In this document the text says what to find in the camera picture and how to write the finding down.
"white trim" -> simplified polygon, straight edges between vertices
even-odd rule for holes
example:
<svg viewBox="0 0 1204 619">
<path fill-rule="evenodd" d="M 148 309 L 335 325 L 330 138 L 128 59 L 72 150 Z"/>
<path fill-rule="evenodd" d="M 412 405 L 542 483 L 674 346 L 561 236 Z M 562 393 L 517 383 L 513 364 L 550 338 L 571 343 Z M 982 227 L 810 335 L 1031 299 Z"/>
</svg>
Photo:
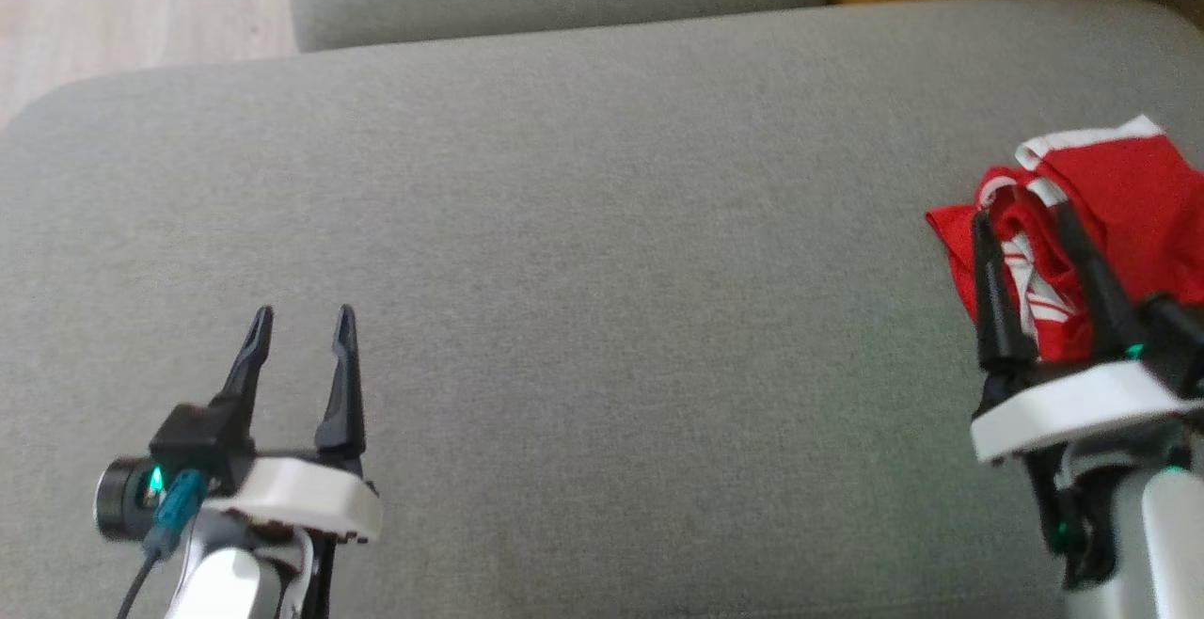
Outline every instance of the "white trim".
<svg viewBox="0 0 1204 619">
<path fill-rule="evenodd" d="M 1027 140 L 1016 148 L 1016 160 L 1025 170 L 1037 170 L 1046 153 L 1060 151 L 1060 148 L 1090 147 L 1115 140 L 1135 140 L 1145 137 L 1158 137 L 1165 135 L 1161 126 L 1155 125 L 1145 114 L 1133 118 L 1121 126 L 1093 126 L 1087 130 L 1051 131 L 1050 135 L 1041 135 Z"/>
</svg>

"red cloth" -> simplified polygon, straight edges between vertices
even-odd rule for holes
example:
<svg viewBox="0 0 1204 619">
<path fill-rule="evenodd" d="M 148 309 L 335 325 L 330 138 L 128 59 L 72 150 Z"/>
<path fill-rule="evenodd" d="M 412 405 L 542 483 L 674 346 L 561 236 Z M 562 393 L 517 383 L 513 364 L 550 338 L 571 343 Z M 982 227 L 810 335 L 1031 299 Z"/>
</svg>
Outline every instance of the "red cloth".
<svg viewBox="0 0 1204 619">
<path fill-rule="evenodd" d="M 1060 136 L 1050 137 L 1056 147 Z M 1046 207 L 1049 182 L 1070 199 L 1132 300 L 1169 291 L 1184 303 L 1204 302 L 1204 175 L 1187 165 L 1165 135 L 1046 148 L 1032 157 L 1032 170 L 990 169 L 978 204 L 927 213 L 928 224 L 949 247 L 954 284 L 972 319 L 976 307 L 970 222 L 979 207 L 986 207 L 1004 241 L 1017 305 L 1023 288 L 1021 320 L 1035 337 L 1041 359 L 1090 356 L 1091 324 Z"/>
</svg>

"wooden floor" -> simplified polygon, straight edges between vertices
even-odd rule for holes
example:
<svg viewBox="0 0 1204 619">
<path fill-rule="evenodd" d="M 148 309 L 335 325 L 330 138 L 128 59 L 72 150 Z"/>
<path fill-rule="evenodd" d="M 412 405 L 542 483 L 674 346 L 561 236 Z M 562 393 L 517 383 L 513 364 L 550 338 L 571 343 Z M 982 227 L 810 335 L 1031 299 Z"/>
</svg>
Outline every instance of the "wooden floor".
<svg viewBox="0 0 1204 619">
<path fill-rule="evenodd" d="M 288 0 L 0 0 L 0 126 L 72 79 L 295 52 Z"/>
</svg>

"gray sofa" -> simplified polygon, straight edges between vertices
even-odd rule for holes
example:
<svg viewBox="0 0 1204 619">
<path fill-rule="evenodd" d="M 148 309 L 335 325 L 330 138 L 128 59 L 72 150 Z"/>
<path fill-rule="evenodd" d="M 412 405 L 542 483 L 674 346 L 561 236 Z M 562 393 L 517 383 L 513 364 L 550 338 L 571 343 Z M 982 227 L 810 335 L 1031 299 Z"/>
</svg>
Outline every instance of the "gray sofa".
<svg viewBox="0 0 1204 619">
<path fill-rule="evenodd" d="M 496 30 L 627 22 L 586 2 Z M 313 10 L 309 46 L 495 30 L 468 6 L 362 31 Z M 95 478 L 220 387 L 260 303 L 254 435 L 308 443 L 349 302 L 385 536 L 340 555 L 332 615 L 1057 617 L 1022 473 L 973 459 L 973 331 L 922 213 L 1021 140 L 1140 112 L 1204 165 L 1200 100 L 1204 35 L 1139 0 L 761 11 L 70 84 L 0 135 L 0 614 L 116 609 L 140 560 L 95 535 Z M 175 570 L 135 615 L 161 615 Z"/>
</svg>

